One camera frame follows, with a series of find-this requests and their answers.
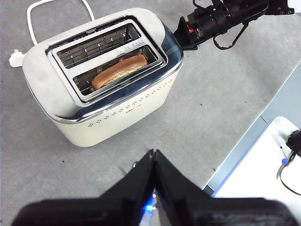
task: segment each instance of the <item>bread in toaster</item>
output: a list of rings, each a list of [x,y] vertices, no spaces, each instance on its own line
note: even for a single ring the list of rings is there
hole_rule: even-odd
[[[103,86],[122,79],[125,76],[138,71],[140,68],[147,65],[144,55],[137,55],[120,61],[112,67],[101,72],[91,82],[92,90],[97,90]]]

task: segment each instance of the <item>cream toaster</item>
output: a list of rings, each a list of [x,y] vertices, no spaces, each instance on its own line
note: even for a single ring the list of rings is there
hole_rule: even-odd
[[[97,75],[138,55],[147,65],[93,89]],[[23,72],[45,114],[70,142],[88,147],[159,108],[182,62],[182,48],[160,19],[131,8],[35,45],[23,59]]]

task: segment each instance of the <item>power plug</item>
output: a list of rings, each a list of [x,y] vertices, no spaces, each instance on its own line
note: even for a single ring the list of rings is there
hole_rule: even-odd
[[[19,52],[18,49],[14,49],[14,52],[10,55],[9,64],[12,67],[21,67],[25,54]]]

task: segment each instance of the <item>gray table surface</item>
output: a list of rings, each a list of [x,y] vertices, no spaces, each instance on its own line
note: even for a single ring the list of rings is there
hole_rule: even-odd
[[[204,187],[214,170],[269,104],[301,59],[301,19],[264,16],[236,46],[207,41],[185,52],[184,65],[162,107],[90,148],[72,145],[32,97],[14,48],[32,47],[26,10],[36,0],[1,1],[1,221],[7,226],[25,204],[46,198],[96,197],[133,162],[160,149],[190,180]],[[130,7],[155,12],[174,31],[190,0],[89,0],[96,18]],[[79,0],[57,0],[32,12],[38,41],[89,21]],[[218,38],[231,43],[239,28]]]

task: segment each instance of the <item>toaster slot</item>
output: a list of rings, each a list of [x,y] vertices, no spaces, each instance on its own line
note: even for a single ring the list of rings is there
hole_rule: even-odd
[[[87,41],[63,49],[57,52],[57,56],[62,61],[64,67],[69,69],[140,37],[139,32],[132,24],[126,24]]]
[[[109,85],[106,85],[100,89],[97,90],[97,92],[99,93],[99,90],[101,91],[107,91],[107,90],[112,90],[113,88],[115,88],[116,86],[118,86],[119,84],[121,84],[121,82],[127,81],[128,79],[130,79],[133,75],[137,75],[139,72],[145,71],[149,68],[151,68],[152,66],[154,66],[155,62],[158,61],[158,56],[155,55],[155,53],[151,50],[151,48],[149,46],[142,46],[138,49],[135,49],[131,52],[128,52],[124,55],[121,55],[105,64],[102,64],[92,70],[89,70],[85,73],[82,73],[76,77],[73,78],[73,81],[75,82],[76,86],[78,87],[78,89],[80,90],[80,92],[82,93],[82,95],[86,96],[94,91],[91,90],[92,86],[91,86],[91,82],[92,80],[99,75],[102,71],[108,69],[109,67],[112,67],[113,65],[117,64],[118,62],[133,57],[133,56],[137,56],[137,55],[144,55],[148,65],[139,69],[136,72],[133,72],[129,75],[127,75],[125,78],[119,79],[117,81],[112,82]]]

